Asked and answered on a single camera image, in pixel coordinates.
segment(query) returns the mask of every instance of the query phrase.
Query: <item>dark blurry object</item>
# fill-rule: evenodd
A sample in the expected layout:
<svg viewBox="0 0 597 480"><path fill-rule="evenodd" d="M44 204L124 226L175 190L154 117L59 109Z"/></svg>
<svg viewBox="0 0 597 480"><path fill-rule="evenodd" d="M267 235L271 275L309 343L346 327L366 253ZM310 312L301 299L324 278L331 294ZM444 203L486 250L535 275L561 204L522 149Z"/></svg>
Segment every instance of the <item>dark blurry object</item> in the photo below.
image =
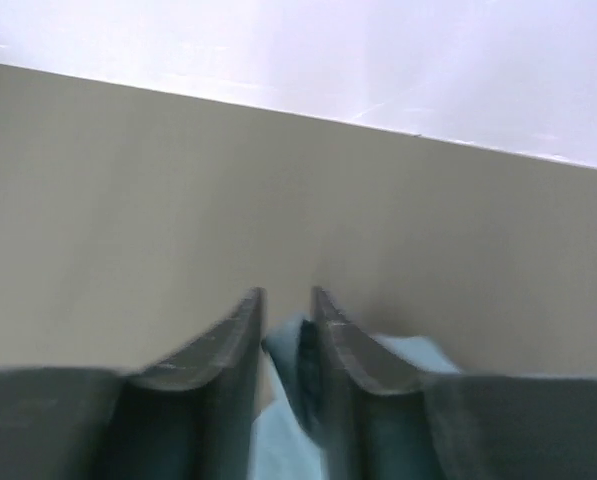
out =
<svg viewBox="0 0 597 480"><path fill-rule="evenodd" d="M329 480L443 479L422 394L425 372L372 339L321 288L323 448Z"/></svg>
<svg viewBox="0 0 597 480"><path fill-rule="evenodd" d="M0 370L0 480L245 479L264 301L138 375Z"/></svg>

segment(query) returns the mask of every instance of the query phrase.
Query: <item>beige wall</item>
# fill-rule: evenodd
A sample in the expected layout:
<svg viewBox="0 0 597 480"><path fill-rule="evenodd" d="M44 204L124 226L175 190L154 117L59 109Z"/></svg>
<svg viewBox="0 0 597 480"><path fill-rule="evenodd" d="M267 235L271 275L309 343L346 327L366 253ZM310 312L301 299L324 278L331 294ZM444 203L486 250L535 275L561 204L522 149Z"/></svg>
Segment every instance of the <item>beige wall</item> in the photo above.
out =
<svg viewBox="0 0 597 480"><path fill-rule="evenodd" d="M0 66L0 363L139 365L315 282L468 367L597 372L597 171Z"/></svg>

